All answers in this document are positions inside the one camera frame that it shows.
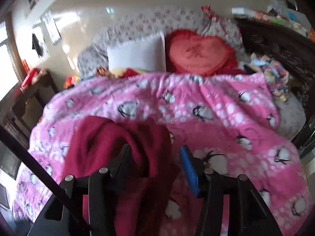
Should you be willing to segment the dark red fleece garment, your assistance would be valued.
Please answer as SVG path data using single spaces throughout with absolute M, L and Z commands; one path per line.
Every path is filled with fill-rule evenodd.
M 108 171 L 83 198 L 83 218 L 89 207 L 102 208 L 101 224 L 113 225 L 117 235 L 158 235 L 180 171 L 171 151 L 169 130 L 151 119 L 85 117 L 71 138 L 63 174 L 91 178 Z

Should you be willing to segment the pink penguin print quilt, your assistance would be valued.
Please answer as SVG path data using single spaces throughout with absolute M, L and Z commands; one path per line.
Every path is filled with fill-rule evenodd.
M 250 76 L 143 74 L 93 77 L 55 95 L 33 128 L 29 153 L 60 182 L 69 171 L 80 176 L 93 161 L 70 150 L 87 116 L 116 123 L 153 120 L 165 126 L 179 161 L 179 148 L 205 158 L 217 172 L 247 175 L 274 215 L 283 235 L 294 235 L 312 207 L 297 149 L 283 133 L 284 103 L 269 91 L 262 74 Z

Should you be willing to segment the dark wooden side table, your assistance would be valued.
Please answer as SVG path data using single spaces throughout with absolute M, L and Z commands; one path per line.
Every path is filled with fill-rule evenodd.
M 44 107 L 58 92 L 48 71 L 44 71 L 38 81 L 24 91 L 16 84 L 1 100 L 1 112 L 4 113 L 2 122 L 5 128 L 27 146 L 31 130 L 42 116 Z

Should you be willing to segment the red box on table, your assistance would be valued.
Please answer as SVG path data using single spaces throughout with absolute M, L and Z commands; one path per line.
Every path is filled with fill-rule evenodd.
M 33 68 L 30 71 L 28 71 L 26 78 L 23 80 L 21 86 L 20 86 L 20 91 L 24 92 L 25 89 L 31 85 L 32 79 L 38 74 L 38 69 Z

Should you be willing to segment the colourful crumpled cloth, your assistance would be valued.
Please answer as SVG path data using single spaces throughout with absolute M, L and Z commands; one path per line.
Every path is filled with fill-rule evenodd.
M 282 64 L 267 55 L 252 53 L 248 67 L 256 73 L 262 73 L 270 92 L 281 101 L 286 102 L 289 98 L 290 73 Z

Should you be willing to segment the white square pillow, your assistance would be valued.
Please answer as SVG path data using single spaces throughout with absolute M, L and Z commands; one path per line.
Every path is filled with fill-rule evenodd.
M 162 31 L 107 48 L 108 69 L 166 72 L 165 38 Z

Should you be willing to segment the wooden framed window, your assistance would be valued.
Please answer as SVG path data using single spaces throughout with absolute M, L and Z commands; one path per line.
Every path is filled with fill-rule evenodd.
M 1 17 L 1 100 L 25 75 L 13 32 L 12 12 L 8 12 Z

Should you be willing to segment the red heart-shaped cushion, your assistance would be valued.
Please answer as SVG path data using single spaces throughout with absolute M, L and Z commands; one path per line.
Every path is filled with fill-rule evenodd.
M 217 36 L 202 36 L 179 29 L 166 36 L 167 71 L 177 74 L 243 75 L 238 69 L 236 51 Z

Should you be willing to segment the dark carved wooden headboard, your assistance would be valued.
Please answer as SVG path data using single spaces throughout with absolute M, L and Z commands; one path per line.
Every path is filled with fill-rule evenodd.
M 298 80 L 314 86 L 314 42 L 274 23 L 237 17 L 234 20 L 247 53 L 274 58 Z

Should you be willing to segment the black garment hanging on wall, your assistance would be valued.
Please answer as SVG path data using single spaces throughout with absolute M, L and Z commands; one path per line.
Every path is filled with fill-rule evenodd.
M 44 55 L 44 50 L 35 34 L 32 34 L 32 49 L 36 51 L 39 58 Z

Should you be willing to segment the wall calendar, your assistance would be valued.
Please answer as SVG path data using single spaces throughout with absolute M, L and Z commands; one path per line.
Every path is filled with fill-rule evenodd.
M 61 35 L 53 18 L 53 13 L 51 11 L 46 12 L 42 20 L 46 26 L 52 44 L 56 45 L 61 40 Z

